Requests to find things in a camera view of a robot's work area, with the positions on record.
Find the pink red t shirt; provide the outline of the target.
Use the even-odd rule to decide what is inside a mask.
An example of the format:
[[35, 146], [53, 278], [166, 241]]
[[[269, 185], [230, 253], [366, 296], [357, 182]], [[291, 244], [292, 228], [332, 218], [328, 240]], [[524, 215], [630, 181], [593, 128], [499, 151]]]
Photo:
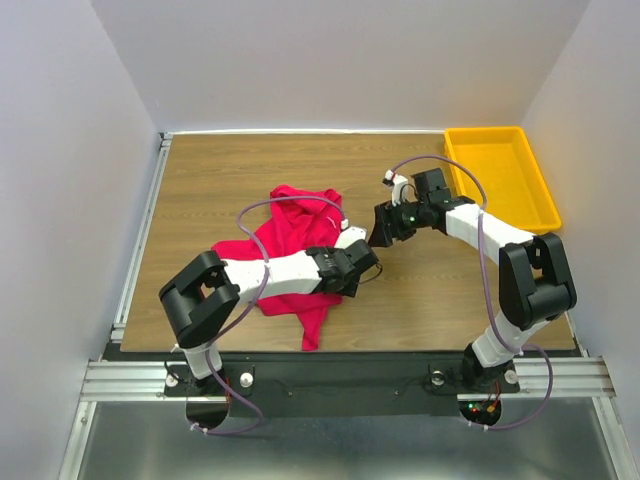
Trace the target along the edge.
[[[339, 234], [342, 215], [336, 207], [342, 197], [334, 189], [319, 192], [280, 185], [270, 192], [277, 201], [270, 205], [271, 218], [255, 235], [270, 258], [294, 254], [309, 247], [332, 247]], [[266, 316], [295, 315], [303, 328], [301, 348], [319, 348], [321, 327], [329, 309], [342, 302], [336, 294], [286, 294], [261, 299], [258, 308]]]

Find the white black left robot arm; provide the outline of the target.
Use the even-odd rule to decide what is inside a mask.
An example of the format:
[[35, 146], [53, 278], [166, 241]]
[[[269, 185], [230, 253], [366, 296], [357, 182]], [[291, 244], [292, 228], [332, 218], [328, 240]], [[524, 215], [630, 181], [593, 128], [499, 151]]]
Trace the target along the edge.
[[199, 254], [159, 291], [189, 366], [188, 382], [202, 394], [221, 386], [222, 360], [215, 338], [237, 304], [253, 306], [283, 295], [353, 297], [360, 277], [377, 264], [377, 255], [363, 239], [267, 261], [222, 259], [213, 250]]

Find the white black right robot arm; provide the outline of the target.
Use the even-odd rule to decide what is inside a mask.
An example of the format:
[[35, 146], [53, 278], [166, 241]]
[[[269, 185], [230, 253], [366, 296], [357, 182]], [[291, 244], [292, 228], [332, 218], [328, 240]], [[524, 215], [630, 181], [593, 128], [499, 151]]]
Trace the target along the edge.
[[498, 267], [498, 310], [485, 332], [463, 352], [460, 378], [472, 390], [496, 380], [536, 332], [573, 308], [577, 293], [561, 239], [535, 235], [486, 213], [466, 196], [454, 197], [439, 169], [410, 179], [393, 170], [383, 184], [389, 201], [375, 206], [368, 243], [386, 248], [431, 228], [475, 248]]

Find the yellow plastic tray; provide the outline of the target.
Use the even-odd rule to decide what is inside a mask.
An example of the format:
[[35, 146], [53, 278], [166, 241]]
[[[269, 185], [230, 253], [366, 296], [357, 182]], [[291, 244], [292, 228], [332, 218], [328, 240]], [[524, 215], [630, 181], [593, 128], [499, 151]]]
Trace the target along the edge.
[[448, 158], [477, 179], [452, 166], [456, 192], [477, 203], [488, 197], [487, 211], [535, 234], [557, 231], [562, 220], [524, 130], [519, 126], [448, 128]]

